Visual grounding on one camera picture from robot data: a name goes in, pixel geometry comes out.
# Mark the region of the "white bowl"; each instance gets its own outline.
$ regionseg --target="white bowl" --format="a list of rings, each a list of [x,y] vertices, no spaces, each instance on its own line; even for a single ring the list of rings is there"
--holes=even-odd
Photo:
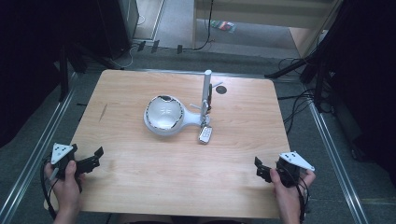
[[[173,96],[160,95],[149,102],[145,116],[153,132],[173,133],[183,123],[184,105]]]

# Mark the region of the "black controller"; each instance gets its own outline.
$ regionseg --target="black controller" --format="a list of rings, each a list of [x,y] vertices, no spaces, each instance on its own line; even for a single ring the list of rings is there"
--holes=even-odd
[[[56,177],[59,179],[64,179],[67,164],[70,161],[75,161],[75,152],[78,148],[76,144],[72,145],[72,147],[73,149],[71,151],[69,151],[63,158],[54,164],[54,167],[59,169],[58,173],[56,174]],[[82,192],[81,181],[78,179],[79,175],[90,173],[95,167],[98,167],[100,165],[99,159],[103,156],[103,154],[103,148],[99,147],[99,149],[94,152],[93,156],[82,161],[76,161],[77,170],[75,179],[78,183],[79,192]]]
[[[254,159],[254,164],[257,167],[257,176],[263,178],[266,182],[271,183],[272,179],[270,176],[270,169],[267,166],[262,165],[262,161],[259,158]],[[296,186],[300,178],[300,167],[288,163],[287,161],[279,158],[276,162],[276,170],[279,173],[280,180],[286,188]]]

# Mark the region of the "gray floor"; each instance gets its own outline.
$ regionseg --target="gray floor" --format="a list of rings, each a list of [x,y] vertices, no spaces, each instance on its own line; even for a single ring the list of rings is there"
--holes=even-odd
[[[167,16],[170,16],[172,20],[177,19],[175,13],[167,9],[168,7],[177,8],[177,1],[180,0],[166,1],[162,22],[166,22]],[[161,23],[157,38],[161,38],[161,43],[164,44],[164,47],[170,47],[180,43],[188,46],[188,41],[190,40],[188,34],[190,33],[186,32],[186,29],[189,27],[187,23],[184,25],[186,29],[182,29],[182,31],[177,29],[178,22],[173,22],[172,24],[174,24],[171,26],[174,27],[175,33],[167,32],[166,35],[162,33],[163,30],[171,30],[169,30],[170,23],[166,25]],[[238,29],[245,29],[245,26],[245,24],[237,24],[236,31],[238,31]],[[233,43],[232,36],[238,35],[238,33],[224,34],[222,31],[219,31],[220,35],[228,35],[227,38],[224,38],[227,39],[224,40],[224,43],[227,45],[219,47],[220,49],[236,50],[236,48],[233,48],[233,45],[241,49],[228,52],[212,52],[210,50],[195,52],[186,50],[182,54],[176,54],[175,49],[161,49],[156,53],[150,53],[149,47],[141,52],[137,52],[136,49],[133,49],[131,51],[133,63],[126,69],[202,72],[210,68],[217,73],[222,73],[227,76],[263,78],[263,74],[273,73],[278,70],[278,63],[281,62],[280,59],[294,57],[295,55],[292,56],[293,52],[297,52],[296,49],[292,48],[292,43],[288,38],[287,31],[285,29],[279,29],[278,31],[278,34],[267,31],[271,33],[270,37],[272,36],[273,40],[269,38],[264,41],[267,43],[267,47],[265,48],[268,48],[268,50],[263,51],[261,54],[254,53],[249,56],[247,52],[250,52],[250,48],[247,48],[245,53],[241,50],[244,46],[241,43],[247,43],[244,41],[248,38],[252,38],[254,35],[248,37],[239,35],[242,37],[238,39],[237,43]],[[274,41],[278,38],[278,35],[283,36],[284,43],[279,46],[271,45],[271,43],[275,43]],[[212,43],[211,50],[220,50],[215,47],[215,44],[217,43]],[[130,55],[125,54],[117,62],[129,63],[130,60]],[[71,141],[78,126],[78,121],[83,115],[85,109],[83,105],[89,102],[96,81],[100,77],[101,72],[105,69],[103,66],[90,60],[87,60],[87,62],[89,63],[89,70],[86,74],[78,74],[78,78],[74,84],[75,91],[69,107],[60,120],[56,132],[49,140],[49,146],[55,142],[69,143]],[[287,63],[287,61],[283,61],[281,65],[287,65]],[[289,96],[300,94],[304,90],[304,87],[297,80],[297,73],[291,73],[277,80],[277,95]],[[30,158],[33,149],[37,145],[38,139],[45,130],[50,116],[58,106],[58,96],[59,89],[56,89],[49,95],[43,105],[37,109],[28,122],[26,122],[17,137],[5,147],[0,148],[0,164],[2,164],[2,166],[0,166],[0,172],[3,174],[0,179],[0,204],[6,202],[11,188],[22,172],[24,164]],[[292,103],[293,101],[279,101],[283,118],[290,114]],[[390,184],[387,173],[375,163],[354,161],[350,156],[349,145],[340,129],[337,119],[330,114],[323,114],[322,116],[326,120],[327,128],[331,133],[332,140],[337,148],[337,153],[342,159],[347,176],[357,191],[368,222],[396,223],[396,217],[393,215],[394,211],[396,211],[396,189]],[[307,214],[305,223],[355,223],[347,203],[347,195],[345,195],[338,180],[338,176],[334,171],[334,166],[330,160],[328,150],[323,143],[322,135],[320,135],[318,131],[318,126],[309,108],[296,116],[293,129],[288,135],[288,139],[290,142],[290,149],[298,151],[317,168],[316,174],[318,178],[311,189],[311,212]],[[50,215],[43,209],[43,196],[40,191],[38,179],[39,172],[38,170],[33,170],[32,172],[34,172],[32,182],[29,184],[28,188],[25,189],[23,198],[19,203],[18,209],[15,211],[15,216],[12,218],[11,223],[50,222]],[[79,217],[78,223],[105,223],[106,217],[107,214],[83,212]],[[256,224],[271,224],[279,223],[279,220],[258,219],[254,222]]]

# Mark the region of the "person's left hand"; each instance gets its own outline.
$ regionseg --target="person's left hand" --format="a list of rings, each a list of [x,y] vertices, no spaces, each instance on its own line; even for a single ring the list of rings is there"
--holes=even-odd
[[[65,179],[57,180],[55,178],[50,181],[59,204],[59,211],[54,223],[76,223],[81,208],[79,188],[75,179],[76,169],[76,162],[70,161],[65,170]],[[52,172],[51,164],[47,163],[45,167],[46,176],[50,178]],[[80,175],[78,178],[82,183],[85,180],[85,175]]]

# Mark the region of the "hand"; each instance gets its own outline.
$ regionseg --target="hand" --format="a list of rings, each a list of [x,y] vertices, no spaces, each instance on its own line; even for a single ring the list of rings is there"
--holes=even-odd
[[[279,209],[280,219],[284,224],[299,224],[300,223],[300,199],[297,188],[286,188],[280,181],[280,176],[275,169],[270,170],[272,182],[274,183],[274,191]],[[306,186],[309,187],[314,182],[315,174],[306,170],[306,175],[302,177]]]
[[[64,180],[53,179],[50,181],[59,204],[59,211],[54,223],[76,223],[78,212],[81,208],[79,188],[75,179],[76,169],[76,162],[70,161],[66,166]],[[46,176],[50,178],[52,172],[51,164],[47,163],[45,167]],[[78,178],[82,183],[85,175],[80,175]]]

